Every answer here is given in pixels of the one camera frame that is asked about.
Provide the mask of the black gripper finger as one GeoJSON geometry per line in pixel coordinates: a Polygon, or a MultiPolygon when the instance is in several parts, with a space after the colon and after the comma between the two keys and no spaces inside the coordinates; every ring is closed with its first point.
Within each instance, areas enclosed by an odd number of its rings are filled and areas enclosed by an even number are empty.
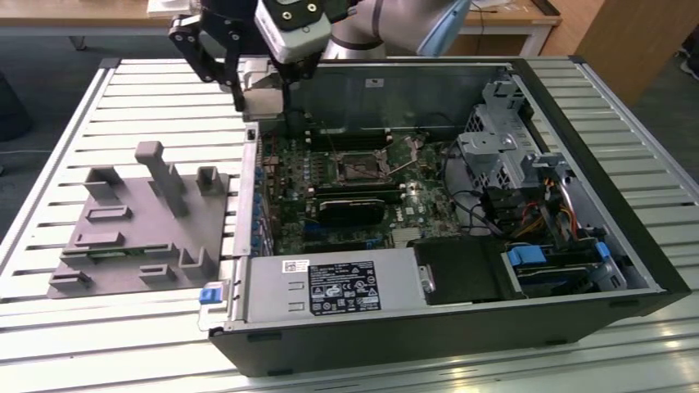
{"type": "Polygon", "coordinates": [[[191,69],[206,83],[216,82],[232,95],[236,111],[244,110],[244,93],[238,76],[239,41],[226,51],[226,60],[218,61],[208,53],[202,40],[202,16],[176,15],[172,17],[168,38],[180,51],[191,69]]]}
{"type": "Polygon", "coordinates": [[[304,57],[300,61],[292,61],[291,63],[282,63],[276,58],[271,57],[272,64],[280,76],[280,90],[283,97],[283,116],[284,121],[288,123],[288,115],[292,112],[291,107],[291,87],[302,79],[311,79],[320,62],[320,55],[311,54],[304,57]]]}

